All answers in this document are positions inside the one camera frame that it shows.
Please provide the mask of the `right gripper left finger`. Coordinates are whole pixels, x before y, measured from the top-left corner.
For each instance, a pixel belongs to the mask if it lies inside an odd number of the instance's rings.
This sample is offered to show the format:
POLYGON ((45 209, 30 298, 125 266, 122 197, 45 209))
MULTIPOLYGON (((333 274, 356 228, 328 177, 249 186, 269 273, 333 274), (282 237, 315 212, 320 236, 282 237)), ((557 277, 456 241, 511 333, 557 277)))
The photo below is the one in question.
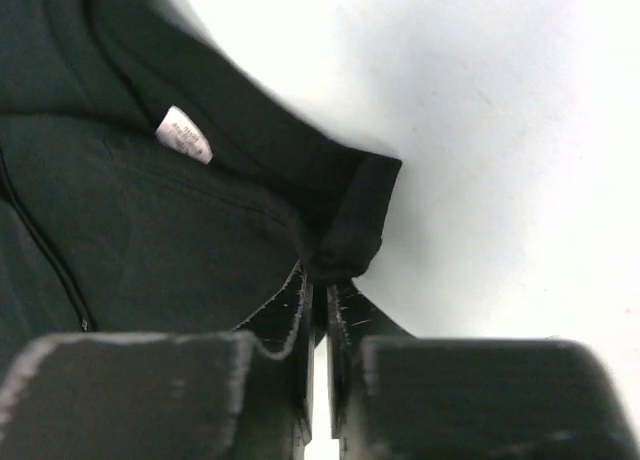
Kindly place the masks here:
POLYGON ((228 333, 55 334, 1 388, 5 459, 300 459, 313 288, 295 267, 228 333))

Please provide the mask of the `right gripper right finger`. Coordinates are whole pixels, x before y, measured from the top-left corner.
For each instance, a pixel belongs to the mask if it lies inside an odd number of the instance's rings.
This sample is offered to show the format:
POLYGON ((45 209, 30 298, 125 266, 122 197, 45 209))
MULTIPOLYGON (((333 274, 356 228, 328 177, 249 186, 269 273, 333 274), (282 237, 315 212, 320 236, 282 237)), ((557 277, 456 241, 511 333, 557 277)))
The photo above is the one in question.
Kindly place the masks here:
POLYGON ((410 335, 351 282, 326 290, 344 459, 631 459, 608 375, 564 340, 410 335))

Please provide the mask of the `black polo shirt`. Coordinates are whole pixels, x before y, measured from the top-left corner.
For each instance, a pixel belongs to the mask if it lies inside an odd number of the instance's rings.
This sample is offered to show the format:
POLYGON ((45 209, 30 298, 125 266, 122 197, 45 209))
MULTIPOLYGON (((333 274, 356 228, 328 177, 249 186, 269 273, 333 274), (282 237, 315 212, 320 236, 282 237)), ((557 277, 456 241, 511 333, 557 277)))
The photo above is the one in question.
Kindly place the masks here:
POLYGON ((148 0, 1 0, 1 360, 58 332, 229 331, 350 286, 401 164, 280 107, 148 0))

